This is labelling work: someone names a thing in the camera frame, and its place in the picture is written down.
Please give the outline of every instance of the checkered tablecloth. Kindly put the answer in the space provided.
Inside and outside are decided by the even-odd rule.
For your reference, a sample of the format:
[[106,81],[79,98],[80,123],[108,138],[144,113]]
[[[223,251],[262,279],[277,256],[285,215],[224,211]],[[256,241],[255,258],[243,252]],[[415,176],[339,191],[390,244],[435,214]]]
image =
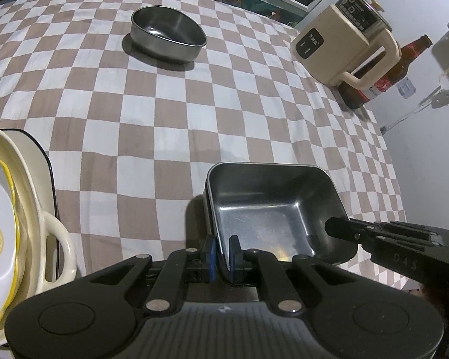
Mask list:
[[[208,44],[172,66],[133,47],[135,9],[179,9]],[[163,259],[205,235],[200,195],[220,161],[312,164],[348,214],[403,220],[384,139],[293,60],[297,32],[211,0],[18,0],[0,7],[0,128],[48,152],[82,275],[137,253]],[[395,287],[358,255],[343,265]]]

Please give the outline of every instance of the bottle label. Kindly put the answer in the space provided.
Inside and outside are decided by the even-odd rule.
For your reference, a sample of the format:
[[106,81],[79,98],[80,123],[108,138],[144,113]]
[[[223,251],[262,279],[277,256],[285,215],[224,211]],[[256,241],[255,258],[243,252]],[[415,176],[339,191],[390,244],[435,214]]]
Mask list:
[[414,54],[413,57],[414,57],[414,58],[417,58],[417,57],[420,55],[420,52],[418,52],[418,51],[415,49],[414,43],[408,44],[408,45],[407,45],[407,48],[413,52],[413,54]]
[[381,93],[386,92],[386,90],[388,90],[391,86],[391,81],[389,81],[389,79],[384,76],[369,89],[358,90],[358,93],[365,102],[368,102],[378,97]]

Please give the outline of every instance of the oval metal bowl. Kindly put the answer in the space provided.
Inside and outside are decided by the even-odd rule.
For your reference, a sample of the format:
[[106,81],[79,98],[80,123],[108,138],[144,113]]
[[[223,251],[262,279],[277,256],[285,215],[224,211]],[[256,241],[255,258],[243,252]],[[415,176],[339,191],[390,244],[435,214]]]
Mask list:
[[160,6],[133,12],[131,37],[147,54],[173,63],[194,61],[208,41],[201,27],[190,17]]

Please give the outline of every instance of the white wall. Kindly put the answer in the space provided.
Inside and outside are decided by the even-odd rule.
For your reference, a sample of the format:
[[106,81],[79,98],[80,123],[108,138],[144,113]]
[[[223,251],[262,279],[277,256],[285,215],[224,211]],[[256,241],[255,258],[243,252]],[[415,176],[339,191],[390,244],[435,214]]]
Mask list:
[[[336,1],[324,1],[305,17],[303,25]],[[424,34],[434,42],[409,69],[408,77],[417,88],[415,95],[403,99],[393,87],[366,106],[384,125],[415,108],[438,87],[438,76],[449,67],[449,0],[377,1],[401,45]],[[384,139],[393,158],[407,220],[449,229],[449,105],[426,108],[387,132]]]

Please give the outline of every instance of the stainless steel bowl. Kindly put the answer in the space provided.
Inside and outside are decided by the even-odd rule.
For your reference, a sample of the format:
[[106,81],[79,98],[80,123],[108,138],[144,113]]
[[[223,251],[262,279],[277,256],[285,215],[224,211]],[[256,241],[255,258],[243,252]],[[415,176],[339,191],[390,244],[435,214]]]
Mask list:
[[160,6],[133,12],[131,37],[147,54],[173,63],[194,61],[208,41],[194,20],[176,9]]
[[219,163],[205,188],[207,223],[229,267],[228,241],[270,251],[279,260],[315,256],[327,263],[352,259],[357,245],[329,236],[330,217],[347,218],[331,178],[309,165]]

